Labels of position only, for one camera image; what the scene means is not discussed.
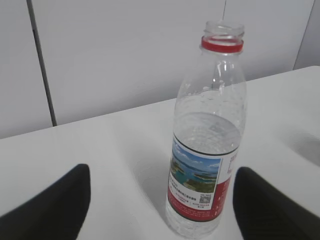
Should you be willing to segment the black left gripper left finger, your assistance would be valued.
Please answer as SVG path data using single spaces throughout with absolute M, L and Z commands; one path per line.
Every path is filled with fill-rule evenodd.
M 75 240 L 90 206 L 90 168 L 78 164 L 0 217 L 2 240 Z

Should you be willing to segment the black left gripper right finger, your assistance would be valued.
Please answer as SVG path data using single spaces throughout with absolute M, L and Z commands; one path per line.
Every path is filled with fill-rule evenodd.
M 320 218 L 249 167 L 235 175 L 232 205 L 245 240 L 318 240 Z

